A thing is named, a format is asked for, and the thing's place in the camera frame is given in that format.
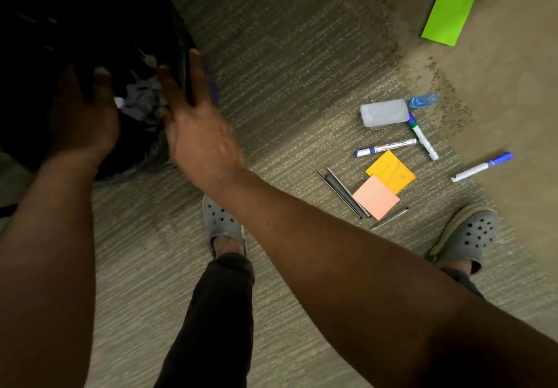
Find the person's right hand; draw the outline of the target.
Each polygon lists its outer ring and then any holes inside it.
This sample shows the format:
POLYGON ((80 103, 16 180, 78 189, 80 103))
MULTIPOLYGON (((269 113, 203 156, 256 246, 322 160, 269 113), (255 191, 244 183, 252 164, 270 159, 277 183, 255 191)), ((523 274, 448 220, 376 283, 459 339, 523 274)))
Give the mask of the person's right hand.
POLYGON ((193 103, 183 115, 168 106, 159 109, 173 163, 204 194, 220 199, 247 171, 241 146, 232 126, 213 102, 203 60, 189 51, 193 103))

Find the person's left hand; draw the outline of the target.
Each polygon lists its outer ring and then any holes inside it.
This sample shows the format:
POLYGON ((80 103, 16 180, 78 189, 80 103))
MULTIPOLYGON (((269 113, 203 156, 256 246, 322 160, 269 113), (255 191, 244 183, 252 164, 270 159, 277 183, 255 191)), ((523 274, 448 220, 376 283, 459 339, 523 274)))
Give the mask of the person's left hand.
POLYGON ((95 176, 114 149, 119 131, 118 109, 58 105, 56 86, 50 113, 48 159, 69 161, 95 176))

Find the black trash bin with bag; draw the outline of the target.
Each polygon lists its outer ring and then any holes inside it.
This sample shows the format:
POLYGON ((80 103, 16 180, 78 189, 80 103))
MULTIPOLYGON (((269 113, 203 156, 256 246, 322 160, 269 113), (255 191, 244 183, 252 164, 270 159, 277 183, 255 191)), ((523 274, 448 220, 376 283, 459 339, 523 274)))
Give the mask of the black trash bin with bag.
MULTIPOLYGON (((189 51, 196 44, 171 0, 0 0, 0 152, 36 172, 51 144, 49 112, 60 72, 75 67, 89 94, 95 67, 125 97, 134 70, 148 75, 139 50, 168 65, 192 101, 189 51)), ((117 144, 100 183, 171 166, 162 123, 150 127, 118 109, 117 144)))

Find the person's right forearm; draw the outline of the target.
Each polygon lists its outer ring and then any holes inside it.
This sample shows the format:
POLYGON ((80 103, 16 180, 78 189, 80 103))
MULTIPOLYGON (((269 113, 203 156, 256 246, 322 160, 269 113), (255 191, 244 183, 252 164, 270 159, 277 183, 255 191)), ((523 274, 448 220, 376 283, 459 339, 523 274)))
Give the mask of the person's right forearm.
POLYGON ((375 388, 558 388, 558 343, 440 270, 470 262, 431 265, 248 170, 215 201, 375 388))

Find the person's left forearm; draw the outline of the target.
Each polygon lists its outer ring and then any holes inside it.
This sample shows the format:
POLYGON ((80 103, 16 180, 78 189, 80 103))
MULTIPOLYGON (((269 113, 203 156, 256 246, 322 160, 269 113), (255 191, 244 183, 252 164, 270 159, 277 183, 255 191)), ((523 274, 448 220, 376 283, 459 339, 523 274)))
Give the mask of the person's left forearm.
POLYGON ((95 310, 98 163, 45 161, 0 237, 0 388, 84 388, 95 310))

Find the crumpled paper trash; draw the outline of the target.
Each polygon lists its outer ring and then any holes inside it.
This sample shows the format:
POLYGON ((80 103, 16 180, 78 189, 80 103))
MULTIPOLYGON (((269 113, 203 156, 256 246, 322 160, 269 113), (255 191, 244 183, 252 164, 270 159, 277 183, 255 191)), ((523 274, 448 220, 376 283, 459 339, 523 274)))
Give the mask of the crumpled paper trash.
POLYGON ((125 115, 136 119, 150 127, 158 124, 157 110, 167 102, 161 99, 161 84, 158 81, 156 69, 157 59, 151 54, 139 50, 144 68, 148 75, 141 76, 130 69, 134 81, 126 85, 126 96, 115 96, 117 108, 125 115))

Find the person's left grey clog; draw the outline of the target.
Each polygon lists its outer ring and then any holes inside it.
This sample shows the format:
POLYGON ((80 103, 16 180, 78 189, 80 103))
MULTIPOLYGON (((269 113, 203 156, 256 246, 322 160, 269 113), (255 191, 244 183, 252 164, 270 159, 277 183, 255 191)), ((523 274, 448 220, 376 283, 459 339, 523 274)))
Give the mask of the person's left grey clog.
POLYGON ((209 235, 208 245, 213 258, 218 257, 214 242, 219 237, 233 239, 242 247, 242 256, 247 257, 247 240, 243 225, 207 195, 204 195, 202 205, 205 226, 209 235))

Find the person's grey clog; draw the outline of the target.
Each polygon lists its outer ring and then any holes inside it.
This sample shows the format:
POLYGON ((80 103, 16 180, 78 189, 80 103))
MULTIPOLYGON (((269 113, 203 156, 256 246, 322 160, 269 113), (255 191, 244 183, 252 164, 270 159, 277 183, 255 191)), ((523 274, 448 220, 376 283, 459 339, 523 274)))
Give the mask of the person's grey clog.
POLYGON ((482 204, 464 206, 450 219, 427 257, 438 265, 468 261, 474 275, 482 269, 483 254, 496 243, 500 230, 495 210, 482 204))
POLYGON ((207 195, 204 195, 202 205, 205 226, 209 235, 208 245, 213 258, 218 257, 214 242, 219 237, 233 239, 242 247, 242 256, 247 257, 247 240, 243 225, 207 195))

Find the black pen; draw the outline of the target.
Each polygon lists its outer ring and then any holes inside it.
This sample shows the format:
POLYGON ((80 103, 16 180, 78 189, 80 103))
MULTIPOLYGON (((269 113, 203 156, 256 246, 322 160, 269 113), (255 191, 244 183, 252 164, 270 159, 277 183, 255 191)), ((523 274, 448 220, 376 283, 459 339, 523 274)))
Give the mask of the black pen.
POLYGON ((340 191, 338 191, 331 182, 329 182, 329 180, 319 171, 316 170, 316 173, 324 180, 324 182, 327 184, 327 186, 340 198, 340 200, 349 208, 351 209, 351 211, 358 217, 358 219, 362 219, 363 216, 357 211, 356 208, 354 208, 349 201, 347 201, 343 195, 340 193, 340 191))

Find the grey pen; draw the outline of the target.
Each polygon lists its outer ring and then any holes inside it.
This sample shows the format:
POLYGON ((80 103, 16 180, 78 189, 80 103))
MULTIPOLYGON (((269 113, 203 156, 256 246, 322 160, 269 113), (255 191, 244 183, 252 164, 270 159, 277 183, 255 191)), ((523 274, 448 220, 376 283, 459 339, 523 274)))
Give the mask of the grey pen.
POLYGON ((338 178, 337 174, 333 171, 331 167, 326 167, 328 173, 336 180, 338 185, 342 187, 345 193, 348 195, 349 198, 352 199, 353 203, 357 206, 357 209, 361 212, 361 214, 366 215, 367 218, 371 218, 372 215, 364 208, 362 205, 354 199, 353 194, 351 194, 350 190, 345 186, 345 184, 338 178))

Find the translucent plastic box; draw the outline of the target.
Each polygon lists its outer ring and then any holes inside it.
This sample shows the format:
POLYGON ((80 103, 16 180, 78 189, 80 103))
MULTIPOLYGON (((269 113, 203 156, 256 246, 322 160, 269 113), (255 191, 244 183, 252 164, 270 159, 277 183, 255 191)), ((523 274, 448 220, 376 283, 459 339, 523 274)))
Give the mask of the translucent plastic box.
POLYGON ((371 129, 406 123, 409 120, 408 107, 404 99, 363 104, 360 105, 359 111, 364 127, 371 129))

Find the white marker with red print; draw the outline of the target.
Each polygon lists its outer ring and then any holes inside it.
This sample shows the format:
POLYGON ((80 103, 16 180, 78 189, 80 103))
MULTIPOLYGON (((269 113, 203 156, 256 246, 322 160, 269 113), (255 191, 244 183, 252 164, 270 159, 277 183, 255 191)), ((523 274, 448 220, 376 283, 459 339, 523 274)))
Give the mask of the white marker with red print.
POLYGON ((417 143, 417 139, 411 138, 411 139, 403 140, 401 142, 387 143, 384 145, 376 145, 376 146, 361 148, 356 150, 354 152, 354 155, 355 157, 364 157, 364 156, 368 156, 380 152, 390 151, 393 149, 412 146, 415 145, 416 143, 417 143))

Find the pink sticky note pad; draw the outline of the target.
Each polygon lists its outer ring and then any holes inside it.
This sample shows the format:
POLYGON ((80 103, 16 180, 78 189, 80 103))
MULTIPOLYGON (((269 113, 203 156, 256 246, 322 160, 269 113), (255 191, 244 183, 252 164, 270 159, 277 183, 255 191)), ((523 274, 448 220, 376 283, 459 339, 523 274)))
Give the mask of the pink sticky note pad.
POLYGON ((377 176, 370 176, 353 194, 359 203, 377 221, 397 204, 400 199, 377 176))

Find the orange sticky note pad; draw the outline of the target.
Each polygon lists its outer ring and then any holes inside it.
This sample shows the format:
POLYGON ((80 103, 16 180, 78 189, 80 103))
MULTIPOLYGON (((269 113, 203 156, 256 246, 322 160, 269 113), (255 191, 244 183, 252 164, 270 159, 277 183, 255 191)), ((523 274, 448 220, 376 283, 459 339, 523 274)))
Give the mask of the orange sticky note pad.
POLYGON ((416 180, 416 175, 391 151, 384 152, 375 160, 366 169, 366 174, 377 177, 395 195, 416 180))

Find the person's left black trouser leg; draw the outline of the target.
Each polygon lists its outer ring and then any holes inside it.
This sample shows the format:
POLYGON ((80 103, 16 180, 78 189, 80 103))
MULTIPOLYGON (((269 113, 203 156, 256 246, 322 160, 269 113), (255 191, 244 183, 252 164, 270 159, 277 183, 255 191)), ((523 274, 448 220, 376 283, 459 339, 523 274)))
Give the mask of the person's left black trouser leg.
POLYGON ((252 264, 240 253, 207 265, 154 388, 247 387, 254 281, 252 264))

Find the person's black trouser leg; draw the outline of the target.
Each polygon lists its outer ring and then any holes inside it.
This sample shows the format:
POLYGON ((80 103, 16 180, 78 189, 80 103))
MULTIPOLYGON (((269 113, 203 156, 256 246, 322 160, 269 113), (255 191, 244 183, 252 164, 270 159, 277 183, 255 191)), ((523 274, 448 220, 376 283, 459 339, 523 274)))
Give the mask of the person's black trouser leg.
POLYGON ((240 253, 207 265, 154 388, 247 387, 254 281, 252 264, 240 253))
POLYGON ((462 285, 463 287, 465 287, 472 294, 474 294, 475 296, 485 300, 485 297, 477 289, 476 285, 474 285, 474 283, 471 281, 470 276, 467 273, 465 273, 461 270, 458 270, 458 269, 455 269, 455 268, 449 268, 449 267, 442 267, 442 268, 440 268, 440 270, 444 274, 449 276, 452 280, 457 282, 459 285, 462 285))

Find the small blue plastic bottle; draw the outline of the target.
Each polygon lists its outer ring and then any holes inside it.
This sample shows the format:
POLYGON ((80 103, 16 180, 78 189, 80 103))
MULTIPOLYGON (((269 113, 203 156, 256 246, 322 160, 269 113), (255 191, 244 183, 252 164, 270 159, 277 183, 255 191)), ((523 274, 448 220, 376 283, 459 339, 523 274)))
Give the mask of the small blue plastic bottle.
POLYGON ((410 98, 408 105, 412 109, 423 108, 439 102, 439 96, 435 92, 416 95, 410 98))

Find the thin silver pen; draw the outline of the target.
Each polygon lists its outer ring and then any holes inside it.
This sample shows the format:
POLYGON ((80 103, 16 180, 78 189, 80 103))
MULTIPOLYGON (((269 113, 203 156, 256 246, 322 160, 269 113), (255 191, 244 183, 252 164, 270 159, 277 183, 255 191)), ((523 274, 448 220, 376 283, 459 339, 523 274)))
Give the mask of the thin silver pen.
POLYGON ((404 215, 405 213, 407 213, 409 211, 409 207, 405 207, 401 210, 399 210, 398 212, 394 213, 393 215, 391 215, 390 217, 384 218, 383 220, 381 220, 380 222, 376 223, 371 230, 376 230, 379 229, 385 225, 387 225, 388 223, 392 222, 393 220, 399 218, 400 216, 404 215))

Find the white marker with green band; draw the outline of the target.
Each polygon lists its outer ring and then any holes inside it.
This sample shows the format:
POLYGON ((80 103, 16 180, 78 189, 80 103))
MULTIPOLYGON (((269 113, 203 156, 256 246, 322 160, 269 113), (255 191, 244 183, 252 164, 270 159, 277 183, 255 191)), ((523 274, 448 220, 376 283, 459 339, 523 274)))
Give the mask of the white marker with green band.
POLYGON ((414 116, 412 115, 412 113, 410 111, 408 111, 407 124, 408 124, 409 128, 415 133, 415 136, 418 139, 418 141, 420 142, 420 144, 427 151, 430 159, 432 159, 433 161, 438 160, 439 156, 438 156, 436 150, 434 150, 433 146, 430 144, 427 137, 424 135, 423 131, 418 126, 417 121, 415 120, 414 116))

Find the green paper sheet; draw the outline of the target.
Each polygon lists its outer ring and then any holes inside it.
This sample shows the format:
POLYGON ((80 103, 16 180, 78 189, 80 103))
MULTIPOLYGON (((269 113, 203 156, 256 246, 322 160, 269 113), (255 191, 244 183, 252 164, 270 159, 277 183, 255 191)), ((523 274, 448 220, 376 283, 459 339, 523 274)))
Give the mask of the green paper sheet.
POLYGON ((475 0, 435 0, 421 38, 455 47, 475 0))

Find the white marker with blue cap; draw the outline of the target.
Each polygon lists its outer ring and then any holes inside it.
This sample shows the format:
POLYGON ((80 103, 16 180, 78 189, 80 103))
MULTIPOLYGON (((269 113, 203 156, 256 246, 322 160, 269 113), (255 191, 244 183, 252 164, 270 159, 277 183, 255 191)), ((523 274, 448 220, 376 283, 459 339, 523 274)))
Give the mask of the white marker with blue cap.
POLYGON ((463 172, 456 174, 453 177, 450 177, 450 181, 453 183, 465 180, 477 173, 485 171, 493 166, 500 165, 502 163, 508 162, 513 158, 512 152, 505 152, 503 154, 498 155, 497 157, 487 160, 483 163, 478 164, 477 166, 471 167, 463 172))

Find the person's right grey clog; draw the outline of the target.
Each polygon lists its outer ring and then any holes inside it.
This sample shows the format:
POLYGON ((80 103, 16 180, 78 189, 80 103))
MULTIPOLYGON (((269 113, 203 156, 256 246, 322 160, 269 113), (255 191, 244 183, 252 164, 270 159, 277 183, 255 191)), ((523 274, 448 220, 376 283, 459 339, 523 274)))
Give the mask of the person's right grey clog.
POLYGON ((500 230, 495 210, 482 204, 464 206, 450 219, 427 257, 438 265, 468 261, 474 275, 482 269, 483 254, 496 243, 500 230))

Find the person's right black trouser leg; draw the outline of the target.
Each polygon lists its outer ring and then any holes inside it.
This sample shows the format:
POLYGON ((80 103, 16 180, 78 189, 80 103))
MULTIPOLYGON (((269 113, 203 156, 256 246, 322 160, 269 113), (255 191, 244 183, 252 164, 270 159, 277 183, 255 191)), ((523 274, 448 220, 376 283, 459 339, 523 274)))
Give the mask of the person's right black trouser leg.
POLYGON ((440 268, 440 270, 444 274, 449 276, 452 280, 457 282, 459 285, 462 285, 463 287, 465 287, 472 294, 474 294, 475 296, 485 300, 485 297, 477 289, 476 285, 474 285, 474 283, 471 281, 470 276, 467 273, 465 273, 461 270, 458 270, 458 269, 455 269, 455 268, 449 268, 449 267, 442 267, 442 268, 440 268))

